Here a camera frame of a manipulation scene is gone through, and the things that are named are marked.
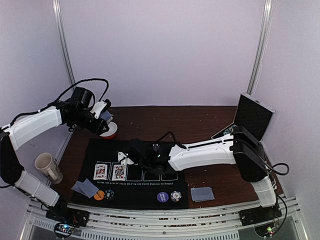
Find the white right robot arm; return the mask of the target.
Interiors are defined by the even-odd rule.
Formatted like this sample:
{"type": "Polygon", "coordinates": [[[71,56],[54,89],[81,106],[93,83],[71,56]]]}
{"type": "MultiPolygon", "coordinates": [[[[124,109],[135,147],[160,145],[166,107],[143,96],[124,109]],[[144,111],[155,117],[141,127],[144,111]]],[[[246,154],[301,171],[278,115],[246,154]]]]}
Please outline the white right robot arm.
{"type": "Polygon", "coordinates": [[[188,144],[135,138],[117,154],[117,160],[121,165],[138,165],[143,171],[158,176],[164,175],[168,168],[179,172],[201,166],[236,165],[241,178],[251,183],[258,197],[258,219],[266,221],[276,212],[272,168],[259,140],[243,126],[215,139],[188,144]]]}

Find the orange big blind button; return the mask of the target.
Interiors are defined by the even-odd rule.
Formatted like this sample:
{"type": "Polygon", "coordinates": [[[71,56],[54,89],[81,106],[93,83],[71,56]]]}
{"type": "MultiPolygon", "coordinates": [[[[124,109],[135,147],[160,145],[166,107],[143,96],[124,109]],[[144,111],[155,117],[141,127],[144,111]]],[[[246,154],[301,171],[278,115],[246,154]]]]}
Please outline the orange big blind button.
{"type": "Polygon", "coordinates": [[[94,196],[93,198],[96,200],[96,201],[101,201],[105,198],[105,193],[104,191],[102,190],[99,190],[94,196]]]}

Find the poker chip stack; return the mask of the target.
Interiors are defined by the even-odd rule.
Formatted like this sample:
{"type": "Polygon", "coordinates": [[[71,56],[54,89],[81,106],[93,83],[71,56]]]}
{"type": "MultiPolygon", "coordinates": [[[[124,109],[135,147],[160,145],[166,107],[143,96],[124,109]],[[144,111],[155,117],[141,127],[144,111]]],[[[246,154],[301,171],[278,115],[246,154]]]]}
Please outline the poker chip stack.
{"type": "Polygon", "coordinates": [[[173,202],[179,202],[181,199],[182,199],[182,194],[180,191],[173,191],[171,194],[170,194],[170,199],[173,201],[173,202]]]}

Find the black green chip stack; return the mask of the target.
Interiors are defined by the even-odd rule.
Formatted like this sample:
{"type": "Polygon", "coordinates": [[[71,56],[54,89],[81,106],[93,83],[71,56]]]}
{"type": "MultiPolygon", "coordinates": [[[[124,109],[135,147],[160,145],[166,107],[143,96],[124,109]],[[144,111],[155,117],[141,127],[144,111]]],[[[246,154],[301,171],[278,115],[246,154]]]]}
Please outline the black green chip stack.
{"type": "Polygon", "coordinates": [[[104,198],[107,200],[107,201],[112,201],[115,197],[115,193],[113,190],[111,189],[107,189],[105,192],[104,192],[104,198]]]}

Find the deck of playing cards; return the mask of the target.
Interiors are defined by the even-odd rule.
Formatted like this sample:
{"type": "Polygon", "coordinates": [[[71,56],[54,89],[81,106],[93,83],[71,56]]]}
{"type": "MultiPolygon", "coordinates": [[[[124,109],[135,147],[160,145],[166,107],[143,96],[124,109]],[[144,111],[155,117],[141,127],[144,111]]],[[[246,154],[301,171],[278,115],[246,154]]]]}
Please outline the deck of playing cards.
{"type": "Polygon", "coordinates": [[[113,115],[109,111],[101,112],[99,117],[109,124],[113,120],[113,115]]]}

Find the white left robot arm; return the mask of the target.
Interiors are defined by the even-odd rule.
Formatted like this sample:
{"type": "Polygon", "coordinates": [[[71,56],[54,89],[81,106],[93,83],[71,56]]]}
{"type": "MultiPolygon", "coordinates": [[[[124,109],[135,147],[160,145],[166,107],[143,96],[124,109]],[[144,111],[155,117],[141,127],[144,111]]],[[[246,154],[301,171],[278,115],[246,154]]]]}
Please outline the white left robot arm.
{"type": "Polygon", "coordinates": [[[21,113],[16,120],[0,129],[1,180],[46,206],[53,207],[53,215],[61,222],[69,221],[72,218],[71,209],[58,203],[60,195],[26,170],[17,153],[26,144],[47,137],[52,129],[63,125],[69,129],[79,127],[98,136],[106,133],[110,129],[110,106],[109,99],[94,100],[90,90],[76,87],[66,100],[57,98],[40,110],[21,113]]]}

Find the dealt playing card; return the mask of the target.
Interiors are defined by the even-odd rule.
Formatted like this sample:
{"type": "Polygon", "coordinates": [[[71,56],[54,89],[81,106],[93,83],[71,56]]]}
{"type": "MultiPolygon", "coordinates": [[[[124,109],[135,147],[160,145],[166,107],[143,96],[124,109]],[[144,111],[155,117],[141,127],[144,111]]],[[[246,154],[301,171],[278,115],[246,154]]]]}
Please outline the dealt playing card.
{"type": "Polygon", "coordinates": [[[73,190],[74,192],[80,193],[82,195],[84,195],[84,191],[82,190],[82,186],[83,183],[80,181],[76,181],[76,183],[72,186],[71,190],[73,190]]]}
{"type": "Polygon", "coordinates": [[[84,182],[78,184],[80,193],[88,198],[92,198],[99,189],[89,180],[86,179],[84,182]]]}

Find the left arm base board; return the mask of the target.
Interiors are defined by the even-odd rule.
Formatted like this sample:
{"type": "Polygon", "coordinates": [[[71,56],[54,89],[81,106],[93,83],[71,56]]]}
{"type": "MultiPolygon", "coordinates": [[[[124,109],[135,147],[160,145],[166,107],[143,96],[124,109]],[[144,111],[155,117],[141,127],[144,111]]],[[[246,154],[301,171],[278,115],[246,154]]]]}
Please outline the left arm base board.
{"type": "Polygon", "coordinates": [[[54,206],[42,203],[41,209],[46,212],[46,218],[57,221],[53,233],[62,240],[69,238],[77,228],[86,227],[90,216],[88,211],[68,207],[63,198],[54,206]]]}

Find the purple small blind button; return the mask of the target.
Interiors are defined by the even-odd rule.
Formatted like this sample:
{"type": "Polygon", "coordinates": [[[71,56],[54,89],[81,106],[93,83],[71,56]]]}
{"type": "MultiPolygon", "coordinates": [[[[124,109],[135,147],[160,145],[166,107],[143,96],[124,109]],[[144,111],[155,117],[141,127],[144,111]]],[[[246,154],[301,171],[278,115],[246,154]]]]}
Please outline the purple small blind button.
{"type": "Polygon", "coordinates": [[[160,203],[166,203],[169,200],[169,195],[166,192],[159,192],[157,194],[157,201],[160,203]]]}

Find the right arm base board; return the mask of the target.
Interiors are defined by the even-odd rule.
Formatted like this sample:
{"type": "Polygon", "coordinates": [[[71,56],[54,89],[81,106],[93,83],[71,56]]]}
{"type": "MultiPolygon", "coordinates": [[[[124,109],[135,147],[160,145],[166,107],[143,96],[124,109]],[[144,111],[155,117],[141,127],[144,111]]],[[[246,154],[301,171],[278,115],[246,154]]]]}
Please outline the right arm base board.
{"type": "Polygon", "coordinates": [[[282,211],[278,204],[270,207],[255,207],[241,210],[239,218],[242,226],[253,225],[255,233],[264,239],[271,238],[280,226],[282,211]]]}

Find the single playing card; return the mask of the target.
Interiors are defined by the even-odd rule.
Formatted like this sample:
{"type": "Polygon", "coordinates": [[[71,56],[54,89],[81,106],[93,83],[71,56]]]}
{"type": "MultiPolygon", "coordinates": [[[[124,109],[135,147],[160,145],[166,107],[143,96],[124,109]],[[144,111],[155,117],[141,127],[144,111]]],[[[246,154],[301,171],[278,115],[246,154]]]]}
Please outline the single playing card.
{"type": "Polygon", "coordinates": [[[215,199],[211,187],[193,187],[190,189],[190,193],[193,202],[205,202],[215,199]]]}

